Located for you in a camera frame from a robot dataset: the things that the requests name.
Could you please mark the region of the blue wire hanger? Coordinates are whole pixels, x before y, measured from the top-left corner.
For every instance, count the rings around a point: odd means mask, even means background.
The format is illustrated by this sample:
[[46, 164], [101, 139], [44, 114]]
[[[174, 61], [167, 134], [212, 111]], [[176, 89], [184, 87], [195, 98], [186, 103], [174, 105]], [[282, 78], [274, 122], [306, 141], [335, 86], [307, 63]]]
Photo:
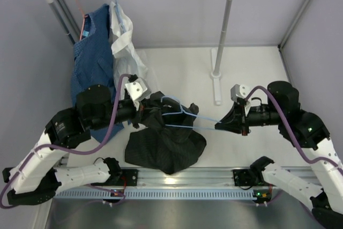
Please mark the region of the blue wire hanger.
[[[162, 113], [162, 116], [171, 116], [171, 115], [183, 115], [185, 118], [186, 117], [192, 117], [192, 118], [196, 118], [196, 119], [203, 119], [203, 120], [207, 120], [207, 121], [211, 121], [211, 122], [215, 122], [215, 123], [221, 123], [219, 120], [215, 120], [206, 116], [200, 116], [197, 114], [194, 114], [192, 112], [186, 111], [183, 108], [183, 105], [181, 104], [180, 100], [178, 98], [176, 98], [175, 96], [172, 95], [164, 95], [160, 98], [160, 102], [163, 104], [165, 100], [172, 100], [174, 102], [177, 103], [178, 106], [178, 111], [176, 112], [169, 112], [169, 113]], [[199, 129], [199, 130], [215, 130], [214, 128], [210, 128], [210, 127], [198, 127], [198, 126], [190, 126], [190, 125], [181, 125], [181, 124], [165, 124], [166, 127], [174, 127], [174, 128], [184, 128], [184, 129]]]

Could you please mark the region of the black pinstriped shirt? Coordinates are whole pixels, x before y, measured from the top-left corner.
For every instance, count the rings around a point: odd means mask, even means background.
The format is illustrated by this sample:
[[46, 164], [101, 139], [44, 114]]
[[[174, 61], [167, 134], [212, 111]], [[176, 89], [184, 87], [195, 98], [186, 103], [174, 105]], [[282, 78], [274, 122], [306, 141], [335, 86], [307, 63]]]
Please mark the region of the black pinstriped shirt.
[[[160, 98], [160, 91], [152, 93], [141, 104], [144, 106], [137, 130], [129, 136], [124, 151], [125, 162], [151, 169], [160, 170], [172, 175], [194, 165], [203, 154], [207, 142], [204, 136], [193, 129], [166, 127], [165, 124], [194, 125], [195, 118], [183, 115], [162, 116], [162, 113], [178, 111], [177, 103]], [[199, 107], [192, 103], [183, 106], [186, 111], [199, 113]]]

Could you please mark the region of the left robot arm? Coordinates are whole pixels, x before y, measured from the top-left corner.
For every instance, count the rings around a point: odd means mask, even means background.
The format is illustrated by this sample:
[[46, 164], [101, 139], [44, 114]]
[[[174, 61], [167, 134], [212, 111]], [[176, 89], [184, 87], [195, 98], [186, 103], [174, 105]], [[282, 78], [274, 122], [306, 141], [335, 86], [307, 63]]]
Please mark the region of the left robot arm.
[[92, 154], [76, 148], [91, 138], [91, 130], [111, 130], [114, 124], [134, 118], [146, 91], [142, 83], [133, 82], [125, 84], [123, 100], [112, 99], [109, 88], [103, 85], [90, 86], [77, 94], [75, 106], [58, 112], [49, 121], [26, 158], [2, 171], [6, 185], [1, 196], [7, 197], [8, 205], [2, 204], [1, 208], [39, 205], [65, 190], [87, 184], [118, 184], [122, 170], [115, 158], [77, 168], [57, 168], [56, 164], [67, 153]]

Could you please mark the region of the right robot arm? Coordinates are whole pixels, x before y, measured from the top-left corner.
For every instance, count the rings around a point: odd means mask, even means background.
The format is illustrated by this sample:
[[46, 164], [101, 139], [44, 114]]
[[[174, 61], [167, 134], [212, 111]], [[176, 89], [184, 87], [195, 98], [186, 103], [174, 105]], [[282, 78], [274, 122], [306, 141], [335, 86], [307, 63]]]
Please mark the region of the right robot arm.
[[342, 228], [342, 161], [321, 118], [301, 108], [299, 91], [289, 82], [274, 81], [252, 90], [236, 84], [230, 95], [233, 106], [216, 130], [246, 136], [252, 127], [276, 125], [320, 183], [307, 182], [263, 156], [247, 171], [250, 185], [276, 186], [306, 206], [324, 228]]

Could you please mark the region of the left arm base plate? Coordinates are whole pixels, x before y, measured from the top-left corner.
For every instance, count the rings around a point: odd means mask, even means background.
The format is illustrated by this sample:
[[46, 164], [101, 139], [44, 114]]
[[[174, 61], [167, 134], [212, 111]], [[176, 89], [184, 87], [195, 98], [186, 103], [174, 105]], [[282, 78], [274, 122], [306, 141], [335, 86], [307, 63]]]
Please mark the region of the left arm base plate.
[[137, 169], [123, 169], [121, 172], [110, 178], [103, 183], [92, 183], [92, 186], [129, 186], [135, 187], [138, 180], [138, 170]]

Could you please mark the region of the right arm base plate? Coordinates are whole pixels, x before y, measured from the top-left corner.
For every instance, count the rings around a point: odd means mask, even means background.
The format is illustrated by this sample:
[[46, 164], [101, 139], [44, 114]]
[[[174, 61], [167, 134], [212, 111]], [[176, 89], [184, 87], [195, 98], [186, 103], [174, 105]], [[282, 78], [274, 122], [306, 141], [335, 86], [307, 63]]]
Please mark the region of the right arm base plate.
[[272, 200], [273, 186], [258, 177], [251, 169], [234, 169], [234, 185], [242, 190], [253, 190], [253, 202], [267, 205]]

